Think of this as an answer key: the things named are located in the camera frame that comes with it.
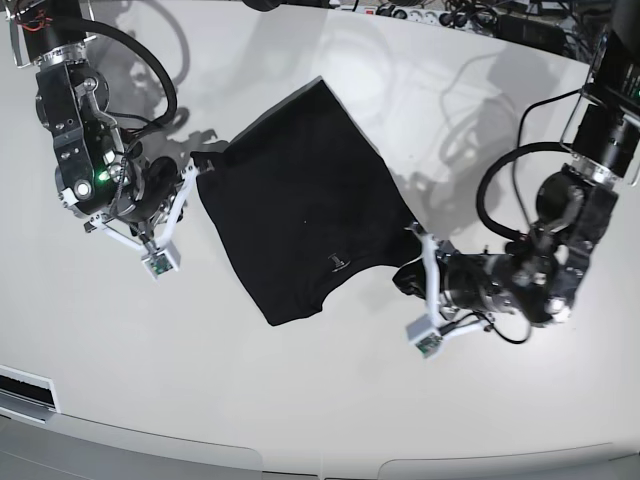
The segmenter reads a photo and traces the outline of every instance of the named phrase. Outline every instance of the white table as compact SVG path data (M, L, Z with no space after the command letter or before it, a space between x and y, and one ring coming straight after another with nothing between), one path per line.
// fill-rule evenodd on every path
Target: white table
M172 153L210 128L231 140L321 75L415 213L467 252L502 246L477 221L473 199L488 165L512 148L523 110L581 86L587 72L544 52L395 19L165 1L188 42L184 65L179 36L154 2L134 2L118 16L120 3L100 3L100 19L135 30L181 77L180 105L191 112L159 148ZM52 378L64 413L247 447L267 470L328 477L375 477L392 459L604 443L616 454L638 450L638 190L622 189L571 323L536 331L522 347L477 333L422 361L404 330L422 302L398 292L385 267L337 289L323 313L272 328L195 192L175 238L183 269L158 284L134 253L83 233L56 199L51 139L33 108L36 71L13 68L4 23L0 38L0 364ZM152 115L155 89L134 89L129 75L139 67L118 46L99 66L112 108ZM557 140L572 107L536 111L526 140ZM522 162L530 205L562 160ZM496 218L523 228L506 173L489 198ZM504 328L520 334L519 320ZM91 437L88 427L75 432Z

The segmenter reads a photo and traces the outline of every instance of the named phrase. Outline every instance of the black cable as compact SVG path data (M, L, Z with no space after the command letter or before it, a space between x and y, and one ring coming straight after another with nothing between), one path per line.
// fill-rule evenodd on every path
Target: black cable
M176 111L178 110L178 97L176 94L175 86L173 85L171 77L162 66L160 61L144 45L138 42L135 38L127 35L123 31L118 30L115 27L112 27L111 25L107 25L106 23L101 22L94 22L92 20L87 20L84 18L55 17L51 20L51 25L63 30L74 30L104 35L119 43L122 43L124 46L138 55L142 60L146 62L147 65L149 65L149 68L151 68L151 70L153 70L153 72L156 74L158 80L160 80L162 88L164 89L165 96L167 97L166 111L158 118L156 118L152 123L146 125L139 135L146 136L149 133L160 130L162 126L171 123L176 115Z
M493 10L494 8L500 7L501 5L506 5L507 3L511 3L511 1L512 0L504 0L502 2L498 2L498 3L494 4L494 5L486 6L483 9L476 10L475 12L473 12L471 14L471 16L469 17L469 20L471 20L473 17L475 17L475 16L477 16L477 15L479 15L481 13L485 13L485 12L488 12L489 10Z
M477 318L482 318L483 320L486 320L487 323L489 323L491 330L496 332L496 334L501 339L503 339L507 343L510 343L511 345L522 345L523 343L527 343L531 338L531 335L533 334L533 327L531 326L531 322L527 321L527 334L525 335L525 337L522 340L514 340L512 338L507 337L500 330L498 330L498 328L496 327L496 323L490 320L489 317L487 317L484 313L474 311L473 315L475 315Z
M582 91L581 88L578 90L572 90L568 93L563 93L562 95L558 95L557 97L549 98L547 100L543 100L541 102L534 103L529 106L524 113L522 114L522 118L520 119L520 126L518 128L518 140L516 143L516 147L520 147L522 145L522 134L524 133L524 122L527 119L527 116L531 113L532 110L535 110L538 107L543 107L553 102L558 102L560 100L564 100L565 98L572 97L573 95L577 95Z
M150 123L153 123L152 120L149 120L148 118L145 118L142 115L135 115L133 113L111 112L109 110L107 110L105 113L108 114L108 115L111 115L112 117L128 118L128 119L131 119L131 120L139 120L140 122L143 122L146 125L148 125Z
M556 2L558 5L560 5L560 8L562 8L567 15L569 15L571 18L573 18L573 21L576 22L576 25L578 26L578 28L582 31L582 35L584 35L585 41L587 42L587 45L589 45L589 51L592 51L593 49L593 45L591 45L591 42L589 41L589 33L587 32L586 27L584 26L584 23L582 23L578 17L575 16L575 14L573 13L573 11L567 7L564 2Z
M529 115L529 113L531 113L531 111L535 110L538 107L543 107L544 105L548 105L550 103L557 102L567 97L576 95L580 93L580 91L581 91L580 89L573 90L569 93L564 93L562 95L558 95L557 97L549 98L547 100L543 100L542 102L534 103L533 105L529 106L524 111L524 113L522 114L522 118L520 119L520 126L518 127L518 140L516 143L516 148L520 147L520 145L522 144L522 135L524 133L524 122L527 119L527 116ZM532 225L531 219L529 217L529 213L527 212L527 208L524 204L524 200L522 199L522 195L520 193L520 187L518 186L518 160L517 159L514 160L513 164L511 165L511 184L513 185L513 191L516 194L516 200L518 201L518 205L520 206L520 210L522 211L522 216L524 217L527 227L530 227Z
M540 143L532 143L530 145L525 145L523 147L516 148L515 150L503 155L500 159L498 159L493 165L489 167L486 171L482 180L480 180L480 185L478 186L478 191L476 192L476 211L478 212L478 217L480 221L491 230L493 233L500 235L508 240L518 240L522 234L511 228L505 227L504 225L493 220L489 213L487 212L487 208L485 205L485 197L487 195L487 190L489 189L489 185L491 184L491 180L496 174L509 163L515 162L517 159L524 155L528 155L530 153L535 152L561 152L568 153L558 142L540 142Z

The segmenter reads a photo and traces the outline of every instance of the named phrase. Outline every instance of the fabric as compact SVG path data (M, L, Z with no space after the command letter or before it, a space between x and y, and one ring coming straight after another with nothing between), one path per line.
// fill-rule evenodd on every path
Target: fabric
M414 220L384 161L323 81L222 153L193 152L198 192L231 264L271 325L322 310L375 265L420 255Z

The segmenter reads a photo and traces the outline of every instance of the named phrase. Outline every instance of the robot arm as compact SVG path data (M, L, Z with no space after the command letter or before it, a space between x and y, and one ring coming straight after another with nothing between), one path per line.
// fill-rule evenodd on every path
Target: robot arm
M102 230L143 254L153 277L179 266L170 237L195 180L194 167L179 172L161 157L150 163L141 140L171 124L176 91L160 62L143 45L109 25L82 17L79 0L3 0L19 66L35 65L36 109L53 138L55 180L63 207L89 218L85 230ZM23 62L21 30L29 61ZM157 75L167 98L163 115L135 131L109 114L109 86L86 58L87 33L111 37L140 56ZM108 224L124 223L130 238ZM154 230L167 223L162 236Z
M627 175L640 141L640 34L634 28L639 21L640 2L616 3L611 27L581 92L581 101L589 105L571 142L566 139L567 128L559 143L520 147L486 172L477 192L478 216L509 240L505 253L467 255L440 242L434 255L439 278L430 278L433 275L420 261L395 276L400 290L427 300L435 288L430 290L429 285L438 283L437 309L428 308L427 317L408 327L410 341L425 356L436 353L443 339L456 330L439 319L452 320L460 310L485 319L489 329L493 313L520 311L534 327L561 322L570 315L591 255L611 221L618 200L615 187ZM570 153L573 161L543 183L536 199L539 218L529 232L498 224L484 206L492 178L519 157L542 151ZM413 228L425 235L419 227ZM563 261L557 256L561 246L568 251Z

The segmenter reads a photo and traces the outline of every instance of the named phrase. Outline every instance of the vent grille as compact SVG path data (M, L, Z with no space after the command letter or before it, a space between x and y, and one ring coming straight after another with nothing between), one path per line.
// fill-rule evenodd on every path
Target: vent grille
M60 413L53 381L0 366L0 413L46 423Z

